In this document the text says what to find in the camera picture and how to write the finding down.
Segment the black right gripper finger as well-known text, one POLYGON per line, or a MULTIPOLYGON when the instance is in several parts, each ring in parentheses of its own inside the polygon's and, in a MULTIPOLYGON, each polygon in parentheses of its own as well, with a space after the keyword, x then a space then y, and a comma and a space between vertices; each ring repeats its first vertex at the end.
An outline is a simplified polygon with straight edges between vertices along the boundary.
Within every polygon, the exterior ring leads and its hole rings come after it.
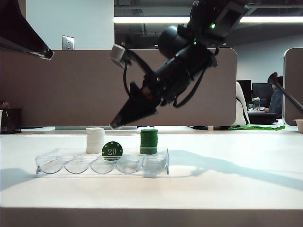
POLYGON ((139 105, 139 119, 146 118, 150 115, 157 113, 157 107, 160 105, 161 99, 155 98, 155 99, 140 99, 139 105))
POLYGON ((140 89, 135 82, 130 83, 130 94, 126 103, 110 123, 112 129, 120 128, 139 119, 140 89))

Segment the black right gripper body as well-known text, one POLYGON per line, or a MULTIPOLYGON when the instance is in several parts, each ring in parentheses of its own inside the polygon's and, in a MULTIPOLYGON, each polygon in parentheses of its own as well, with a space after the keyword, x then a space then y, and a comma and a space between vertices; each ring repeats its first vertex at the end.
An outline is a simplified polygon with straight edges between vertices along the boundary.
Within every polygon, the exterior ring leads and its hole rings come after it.
POLYGON ((157 105, 185 105, 195 94, 206 69, 217 66, 217 51, 203 45, 189 45, 143 81, 142 93, 157 105))

